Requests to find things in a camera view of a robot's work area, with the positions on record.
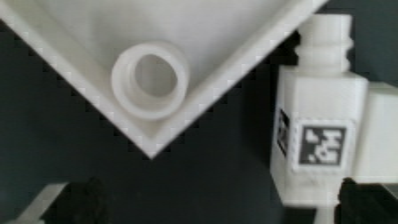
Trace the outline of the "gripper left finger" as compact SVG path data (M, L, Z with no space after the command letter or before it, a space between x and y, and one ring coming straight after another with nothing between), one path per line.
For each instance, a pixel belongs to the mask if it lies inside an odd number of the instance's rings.
M48 184L14 224L110 224L106 192L99 179Z

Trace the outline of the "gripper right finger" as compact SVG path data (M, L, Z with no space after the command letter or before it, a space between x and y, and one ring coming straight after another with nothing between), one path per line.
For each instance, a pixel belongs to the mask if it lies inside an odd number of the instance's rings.
M334 224L398 224L398 183L346 178L337 194Z

